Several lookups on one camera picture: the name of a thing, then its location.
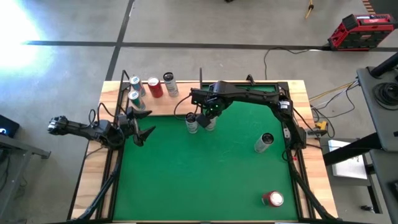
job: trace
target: white paper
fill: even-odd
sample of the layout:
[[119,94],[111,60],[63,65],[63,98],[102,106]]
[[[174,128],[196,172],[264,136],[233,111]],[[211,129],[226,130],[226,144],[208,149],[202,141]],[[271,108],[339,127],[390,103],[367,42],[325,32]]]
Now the white paper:
[[[336,140],[329,140],[328,143],[330,152],[349,144],[349,142]],[[337,164],[333,164],[331,165],[331,169],[333,171],[333,175],[337,177],[351,177],[365,180],[368,178],[368,176],[366,175],[362,155],[347,159]]]

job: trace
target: wooden table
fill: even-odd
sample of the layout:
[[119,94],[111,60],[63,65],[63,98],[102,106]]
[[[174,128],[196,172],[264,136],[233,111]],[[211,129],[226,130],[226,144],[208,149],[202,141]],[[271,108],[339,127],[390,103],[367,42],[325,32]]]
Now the wooden table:
[[[295,109],[303,116],[305,121],[312,127],[314,127],[313,116],[310,109],[310,103],[308,101],[307,91],[305,89],[305,84],[303,80],[281,80],[281,81],[256,81],[256,83],[267,83],[267,82],[288,82],[290,97],[294,102]],[[119,81],[109,81],[104,82],[100,102],[103,102],[109,111],[115,111],[116,102],[119,93]],[[184,97],[188,96],[191,88],[199,88],[199,82],[196,81],[180,81],[178,83],[179,96],[177,98],[171,98],[164,94],[163,97],[155,99],[148,96],[144,99],[147,106],[146,110],[152,110],[152,115],[167,115],[172,114],[175,105]],[[184,101],[177,110],[177,114],[187,114],[188,112],[194,111],[195,106],[190,104],[189,100]],[[108,119],[113,121],[113,117],[108,115],[103,108],[99,111],[100,119]],[[298,117],[298,124],[304,128],[307,128],[304,122]],[[308,139],[307,143],[319,146],[319,142],[315,139]],[[90,141],[88,144],[88,149],[86,153],[90,153],[100,147],[100,144],[94,141]],[[315,194],[319,202],[326,208],[326,210],[337,217],[337,211],[335,203],[333,200],[333,195],[331,192],[328,175],[326,173],[326,168],[323,162],[323,156],[321,150],[315,147],[308,146],[303,151],[303,159],[305,162],[305,168],[307,171],[308,182],[311,191]],[[91,204],[93,199],[96,197],[103,178],[104,165],[107,156],[107,149],[102,149],[86,158],[82,169],[81,175],[79,176],[78,183],[76,186],[76,192],[74,194],[74,199],[72,200],[70,213],[68,218],[79,217],[85,209]],[[117,152],[113,152],[114,164],[116,160]],[[102,216],[106,217],[109,208],[109,198],[111,189],[108,191],[105,197],[105,203],[103,207]],[[303,215],[308,216],[308,210],[306,209],[307,203],[305,196],[301,189],[299,188],[300,201],[302,203]]]

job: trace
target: concrete floor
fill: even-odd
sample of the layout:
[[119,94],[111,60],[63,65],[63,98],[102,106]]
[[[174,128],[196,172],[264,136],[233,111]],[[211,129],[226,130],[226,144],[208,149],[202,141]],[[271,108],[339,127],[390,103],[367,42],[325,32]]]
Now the concrete floor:
[[[0,12],[17,26],[6,26],[0,37],[0,114],[21,125],[17,138],[52,151],[51,158],[34,158],[25,173],[25,195],[12,218],[28,223],[61,222],[67,217],[87,141],[47,134],[53,116],[87,122],[98,104],[114,47],[18,46],[16,40],[111,41],[118,38],[128,0],[26,0],[0,2]],[[324,0],[303,19],[306,0],[136,0],[125,42],[189,42],[219,44],[323,45],[341,19],[366,13],[361,0]],[[0,24],[7,25],[5,20]],[[382,43],[396,47],[395,32]],[[142,78],[174,72],[180,80],[264,79],[264,50],[145,49],[122,47],[113,80],[121,70]],[[385,52],[317,52],[292,55],[275,50],[267,56],[269,80],[305,80],[309,96],[351,82],[357,68],[378,65]],[[350,91],[356,109],[332,119],[338,138],[363,137],[374,132],[360,88]],[[322,98],[315,104],[327,100]],[[324,109],[333,115],[348,110],[341,97]],[[357,222],[389,223],[358,207],[370,202],[365,187],[332,183],[339,217]]]

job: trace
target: green tabletop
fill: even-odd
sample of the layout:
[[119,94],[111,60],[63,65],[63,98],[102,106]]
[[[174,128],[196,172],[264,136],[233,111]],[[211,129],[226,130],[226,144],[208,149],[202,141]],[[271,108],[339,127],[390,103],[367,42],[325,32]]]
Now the green tabletop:
[[[114,220],[297,220],[281,123],[268,107],[234,102],[215,130],[196,134],[173,116],[139,123],[156,129],[144,147],[127,140]],[[254,144],[264,133],[275,140],[259,154]],[[262,204],[271,190],[283,194],[281,207]]]

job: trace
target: red can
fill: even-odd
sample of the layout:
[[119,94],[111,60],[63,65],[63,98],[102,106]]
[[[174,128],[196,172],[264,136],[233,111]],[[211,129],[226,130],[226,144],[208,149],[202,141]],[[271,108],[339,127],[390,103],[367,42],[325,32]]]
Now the red can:
[[264,194],[261,200],[264,205],[279,207],[284,203],[284,196],[280,192],[273,190],[271,192]]
[[148,87],[154,98],[163,96],[162,85],[160,84],[160,80],[158,78],[150,77],[148,79]]

